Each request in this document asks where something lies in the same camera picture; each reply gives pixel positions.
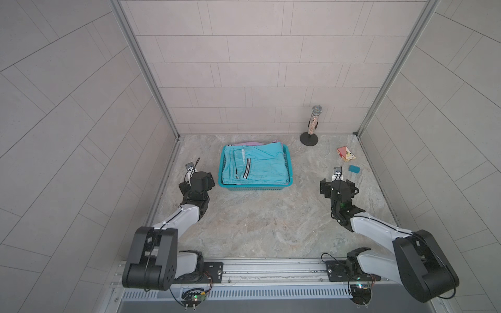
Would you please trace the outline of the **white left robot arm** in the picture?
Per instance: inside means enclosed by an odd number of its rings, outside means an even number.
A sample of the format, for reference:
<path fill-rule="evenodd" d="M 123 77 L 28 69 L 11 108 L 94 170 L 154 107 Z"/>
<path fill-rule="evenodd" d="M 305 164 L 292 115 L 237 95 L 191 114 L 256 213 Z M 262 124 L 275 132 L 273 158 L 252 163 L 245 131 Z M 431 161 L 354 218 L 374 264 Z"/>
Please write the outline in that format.
<path fill-rule="evenodd" d="M 215 186 L 207 172 L 189 172 L 180 183 L 183 201 L 165 221 L 137 229 L 123 271 L 124 288 L 168 290 L 179 282 L 196 282 L 204 276 L 204 257 L 195 250 L 178 249 L 178 240 L 201 220 L 208 209 L 208 192 Z"/>

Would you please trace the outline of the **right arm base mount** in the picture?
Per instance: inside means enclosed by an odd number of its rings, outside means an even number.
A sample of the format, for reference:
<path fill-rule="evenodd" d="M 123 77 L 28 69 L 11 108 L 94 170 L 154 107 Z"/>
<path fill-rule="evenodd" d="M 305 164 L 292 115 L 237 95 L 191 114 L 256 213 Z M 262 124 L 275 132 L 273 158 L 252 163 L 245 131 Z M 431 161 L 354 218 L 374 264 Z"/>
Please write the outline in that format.
<path fill-rule="evenodd" d="M 327 277 L 330 282 L 371 282 L 372 278 L 368 274 L 353 274 L 348 271 L 345 262 L 327 260 L 324 262 L 327 270 Z"/>

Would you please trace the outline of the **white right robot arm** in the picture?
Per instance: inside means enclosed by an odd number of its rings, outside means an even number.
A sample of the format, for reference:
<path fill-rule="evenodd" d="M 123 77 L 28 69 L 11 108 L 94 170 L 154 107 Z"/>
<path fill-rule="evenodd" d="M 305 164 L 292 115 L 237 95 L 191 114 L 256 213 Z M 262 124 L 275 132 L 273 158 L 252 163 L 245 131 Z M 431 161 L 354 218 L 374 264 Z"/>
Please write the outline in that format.
<path fill-rule="evenodd" d="M 446 293 L 456 295 L 460 281 L 437 240 L 425 230 L 399 228 L 367 213 L 352 202 L 359 193 L 355 183 L 340 177 L 320 182 L 320 193 L 331 202 L 331 218 L 349 232 L 363 235 L 385 248 L 378 254 L 369 247 L 350 251 L 344 262 L 333 259 L 332 271 L 344 269 L 348 282 L 376 276 L 402 285 L 417 301 L 425 303 Z"/>

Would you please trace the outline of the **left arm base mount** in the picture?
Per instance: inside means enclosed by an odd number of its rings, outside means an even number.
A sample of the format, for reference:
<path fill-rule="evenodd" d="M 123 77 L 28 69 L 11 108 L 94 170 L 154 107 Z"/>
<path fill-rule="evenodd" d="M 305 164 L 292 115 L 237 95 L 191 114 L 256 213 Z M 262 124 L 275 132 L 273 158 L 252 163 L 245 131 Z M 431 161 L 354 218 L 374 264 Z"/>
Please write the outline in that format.
<path fill-rule="evenodd" d="M 174 284 L 220 284 L 222 282 L 224 263 L 204 262 L 203 267 L 197 266 L 193 273 L 174 279 Z"/>

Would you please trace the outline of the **purple pants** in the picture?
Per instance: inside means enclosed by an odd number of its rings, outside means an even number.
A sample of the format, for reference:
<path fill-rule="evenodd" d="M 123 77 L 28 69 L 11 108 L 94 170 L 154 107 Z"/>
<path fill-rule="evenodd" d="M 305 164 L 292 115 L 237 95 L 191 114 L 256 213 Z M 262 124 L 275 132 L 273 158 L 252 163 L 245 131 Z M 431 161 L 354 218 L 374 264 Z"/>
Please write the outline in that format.
<path fill-rule="evenodd" d="M 241 143 L 232 143 L 228 144 L 227 147 L 257 147 L 257 146 L 268 146 L 268 145 L 276 145 L 279 144 L 282 146 L 283 144 L 277 141 L 270 143 L 262 143 L 262 142 L 241 142 Z"/>

